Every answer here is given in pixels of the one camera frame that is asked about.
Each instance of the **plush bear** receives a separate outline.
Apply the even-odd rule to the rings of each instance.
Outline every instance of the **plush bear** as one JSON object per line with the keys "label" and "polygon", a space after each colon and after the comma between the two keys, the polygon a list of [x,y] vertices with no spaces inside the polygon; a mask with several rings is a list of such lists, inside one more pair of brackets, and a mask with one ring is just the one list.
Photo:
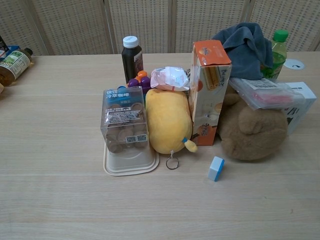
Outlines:
{"label": "plush bear", "polygon": [[287,119],[280,110],[252,110],[228,86],[217,133],[229,157],[247,161],[264,158],[278,149],[287,129]]}

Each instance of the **white bottle cap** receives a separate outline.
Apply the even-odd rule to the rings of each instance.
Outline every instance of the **white bottle cap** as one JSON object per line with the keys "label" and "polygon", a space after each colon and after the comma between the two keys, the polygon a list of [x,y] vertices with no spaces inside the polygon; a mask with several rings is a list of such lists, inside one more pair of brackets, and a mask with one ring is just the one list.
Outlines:
{"label": "white bottle cap", "polygon": [[139,45],[138,38],[136,36],[126,36],[123,38],[123,46],[128,49],[133,49]]}

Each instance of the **plastic wrapper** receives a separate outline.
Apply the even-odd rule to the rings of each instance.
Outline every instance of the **plastic wrapper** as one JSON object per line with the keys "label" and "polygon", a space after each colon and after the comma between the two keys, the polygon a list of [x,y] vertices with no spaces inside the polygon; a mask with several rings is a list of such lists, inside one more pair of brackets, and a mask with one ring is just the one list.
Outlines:
{"label": "plastic wrapper", "polygon": [[287,84],[266,78],[248,80],[233,77],[229,83],[253,110],[284,109],[305,102],[304,96],[294,92]]}
{"label": "plastic wrapper", "polygon": [[150,85],[161,90],[187,91],[190,83],[182,67],[166,66],[152,71]]}

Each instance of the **yellow plush toy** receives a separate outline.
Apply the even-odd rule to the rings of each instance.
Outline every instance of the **yellow plush toy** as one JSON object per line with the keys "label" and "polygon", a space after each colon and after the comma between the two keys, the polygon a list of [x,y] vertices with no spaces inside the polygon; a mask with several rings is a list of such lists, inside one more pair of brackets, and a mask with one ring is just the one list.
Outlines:
{"label": "yellow plush toy", "polygon": [[186,95],[181,91],[151,89],[145,99],[149,140],[160,154],[176,153],[186,147],[196,152],[190,141],[192,121]]}

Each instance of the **blue eraser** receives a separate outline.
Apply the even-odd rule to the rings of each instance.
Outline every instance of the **blue eraser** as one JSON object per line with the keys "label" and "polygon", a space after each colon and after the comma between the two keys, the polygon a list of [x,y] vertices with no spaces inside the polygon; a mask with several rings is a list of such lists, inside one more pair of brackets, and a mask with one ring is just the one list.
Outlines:
{"label": "blue eraser", "polygon": [[212,181],[218,181],[219,175],[224,167],[225,160],[215,156],[211,162],[208,178]]}

